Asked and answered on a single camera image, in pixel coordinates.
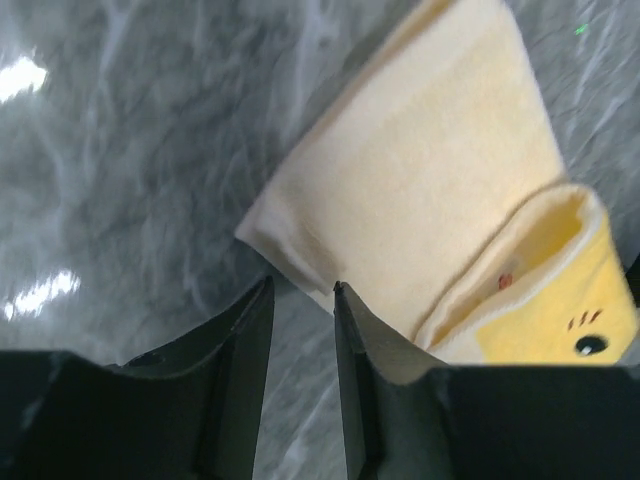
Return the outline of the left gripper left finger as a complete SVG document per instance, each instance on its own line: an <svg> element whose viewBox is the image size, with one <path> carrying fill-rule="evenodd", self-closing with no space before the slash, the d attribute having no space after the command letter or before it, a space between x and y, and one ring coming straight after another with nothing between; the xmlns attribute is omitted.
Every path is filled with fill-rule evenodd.
<svg viewBox="0 0 640 480"><path fill-rule="evenodd" d="M274 283L125 365L65 351L1 354L5 479L248 479Z"/></svg>

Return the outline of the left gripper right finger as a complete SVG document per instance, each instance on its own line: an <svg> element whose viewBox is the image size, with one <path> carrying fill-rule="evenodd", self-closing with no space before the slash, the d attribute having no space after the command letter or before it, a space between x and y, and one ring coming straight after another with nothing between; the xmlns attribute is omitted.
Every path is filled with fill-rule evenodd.
<svg viewBox="0 0 640 480"><path fill-rule="evenodd" d="M351 479L635 479L635 366L449 366L346 283L335 333Z"/></svg>

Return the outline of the yellow cream towel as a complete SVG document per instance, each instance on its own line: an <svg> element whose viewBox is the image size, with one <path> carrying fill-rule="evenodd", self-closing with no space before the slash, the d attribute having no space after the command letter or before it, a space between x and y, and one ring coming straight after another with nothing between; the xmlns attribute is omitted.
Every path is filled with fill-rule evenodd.
<svg viewBox="0 0 640 480"><path fill-rule="evenodd" d="M639 329L502 1L418 6L236 235L323 307L350 284L447 363L613 364Z"/></svg>

